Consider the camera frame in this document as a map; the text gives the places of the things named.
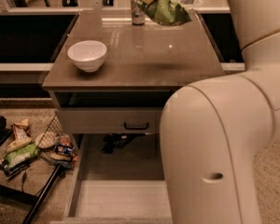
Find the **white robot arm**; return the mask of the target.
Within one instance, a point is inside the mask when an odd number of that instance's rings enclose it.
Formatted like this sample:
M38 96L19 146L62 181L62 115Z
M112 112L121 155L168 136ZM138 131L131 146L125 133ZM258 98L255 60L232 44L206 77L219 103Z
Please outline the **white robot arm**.
M253 161L280 139L280 0L228 0L246 70L166 103L161 159L173 224L261 224Z

